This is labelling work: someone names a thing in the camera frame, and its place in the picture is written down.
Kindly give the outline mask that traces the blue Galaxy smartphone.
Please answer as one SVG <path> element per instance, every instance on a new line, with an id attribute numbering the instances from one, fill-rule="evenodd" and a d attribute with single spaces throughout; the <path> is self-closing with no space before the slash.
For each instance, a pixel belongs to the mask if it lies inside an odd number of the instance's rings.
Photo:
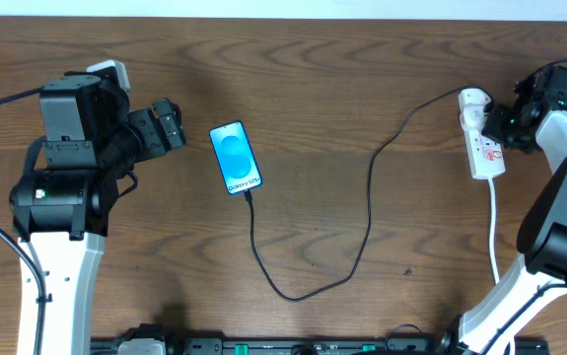
<path id="1" fill-rule="evenodd" d="M 262 185 L 262 175 L 241 121 L 213 128 L 209 137 L 229 194 Z"/>

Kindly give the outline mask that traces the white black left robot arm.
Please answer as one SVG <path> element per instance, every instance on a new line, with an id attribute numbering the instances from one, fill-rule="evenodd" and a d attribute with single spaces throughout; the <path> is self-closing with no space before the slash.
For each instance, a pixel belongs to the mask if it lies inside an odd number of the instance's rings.
<path id="1" fill-rule="evenodd" d="M 115 69 L 68 73 L 39 92 L 45 137 L 10 193 L 14 230 L 34 264 L 21 269 L 20 354 L 89 353 L 108 215 L 124 195 L 117 183 L 186 142 L 178 105 L 161 98 L 131 110 L 127 92 Z"/>

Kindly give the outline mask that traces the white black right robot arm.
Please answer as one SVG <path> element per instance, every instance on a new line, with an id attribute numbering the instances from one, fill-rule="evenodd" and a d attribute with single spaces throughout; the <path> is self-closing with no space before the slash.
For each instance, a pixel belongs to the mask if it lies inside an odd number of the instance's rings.
<path id="1" fill-rule="evenodd" d="M 438 354 L 512 354 L 516 335 L 567 294 L 567 58 L 516 83 L 512 106 L 483 89 L 459 93 L 460 123 L 471 174 L 491 182 L 505 171 L 502 152 L 542 152 L 552 176 L 517 235 L 517 256 L 473 309 L 458 316 Z"/>

